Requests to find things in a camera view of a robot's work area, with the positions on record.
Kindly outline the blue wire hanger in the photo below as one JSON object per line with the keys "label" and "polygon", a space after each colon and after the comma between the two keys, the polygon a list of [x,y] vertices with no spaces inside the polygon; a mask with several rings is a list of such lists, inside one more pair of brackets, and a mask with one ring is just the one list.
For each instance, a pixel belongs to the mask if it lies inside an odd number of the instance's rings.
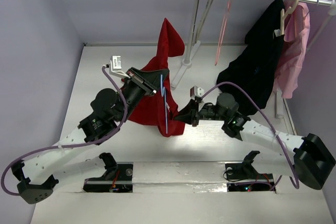
{"label": "blue wire hanger", "polygon": [[167,95],[166,95],[166,88],[164,86],[164,79],[163,75],[160,75],[160,93],[161,97],[163,98],[163,106],[164,106],[164,118],[165,118],[165,133],[168,134],[168,110],[169,105],[167,103]]}

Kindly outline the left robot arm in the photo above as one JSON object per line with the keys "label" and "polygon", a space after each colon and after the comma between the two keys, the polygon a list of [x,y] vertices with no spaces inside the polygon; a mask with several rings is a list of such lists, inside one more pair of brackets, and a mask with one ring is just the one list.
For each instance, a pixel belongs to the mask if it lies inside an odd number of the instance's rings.
{"label": "left robot arm", "polygon": [[125,74],[121,88],[105,88],[90,103],[92,113],[66,137],[50,147],[28,153],[10,165],[18,179],[18,195],[28,204],[48,198],[67,178],[88,171],[98,173],[96,181],[114,182],[118,164],[110,153],[68,165],[84,151],[101,145],[117,134],[145,96],[154,96],[169,75],[168,69],[143,71],[134,67]]}

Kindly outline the red t shirt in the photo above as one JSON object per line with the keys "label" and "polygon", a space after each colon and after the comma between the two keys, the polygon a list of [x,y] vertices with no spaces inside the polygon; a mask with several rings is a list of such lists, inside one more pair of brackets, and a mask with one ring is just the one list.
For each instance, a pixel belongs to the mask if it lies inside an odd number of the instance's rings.
{"label": "red t shirt", "polygon": [[[184,49],[185,46],[180,35],[168,19],[164,19],[159,35],[156,56],[153,57],[142,70],[153,71],[168,68],[168,58],[183,55]],[[167,103],[169,105],[168,134],[165,133],[164,106],[160,92],[151,97],[144,96],[130,115],[129,120],[142,125],[157,126],[164,137],[182,135],[185,129],[185,123],[173,120],[173,117],[178,114],[178,105],[171,94],[169,76],[165,78],[164,86],[166,88]]]}

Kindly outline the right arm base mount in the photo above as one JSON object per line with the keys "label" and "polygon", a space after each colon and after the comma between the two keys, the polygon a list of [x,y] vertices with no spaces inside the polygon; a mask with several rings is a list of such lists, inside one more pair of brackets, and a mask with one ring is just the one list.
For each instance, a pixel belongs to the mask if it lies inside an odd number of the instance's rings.
{"label": "right arm base mount", "polygon": [[253,167],[258,154],[260,151],[251,151],[242,161],[225,164],[223,178],[228,192],[276,191],[273,175],[258,173]]}

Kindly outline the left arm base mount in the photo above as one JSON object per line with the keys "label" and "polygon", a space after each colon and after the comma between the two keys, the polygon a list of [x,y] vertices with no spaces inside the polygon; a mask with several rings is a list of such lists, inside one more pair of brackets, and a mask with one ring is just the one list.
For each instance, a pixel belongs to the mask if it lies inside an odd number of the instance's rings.
{"label": "left arm base mount", "polygon": [[117,163],[111,153],[102,153],[105,172],[100,177],[85,179],[83,190],[87,193],[133,192],[133,163]]}

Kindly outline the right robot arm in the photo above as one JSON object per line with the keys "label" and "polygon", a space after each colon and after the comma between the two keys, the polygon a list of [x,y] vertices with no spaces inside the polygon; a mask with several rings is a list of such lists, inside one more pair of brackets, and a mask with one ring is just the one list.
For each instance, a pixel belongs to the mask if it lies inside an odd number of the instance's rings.
{"label": "right robot arm", "polygon": [[292,177],[315,190],[323,188],[335,167],[335,158],[320,137],[312,133],[299,136],[276,131],[242,115],[238,107],[228,93],[221,93],[215,104],[193,98],[173,119],[193,127],[200,120],[222,121],[227,136],[273,151],[268,156],[252,150],[240,163],[228,164],[229,180],[255,179],[258,174],[270,173]]}

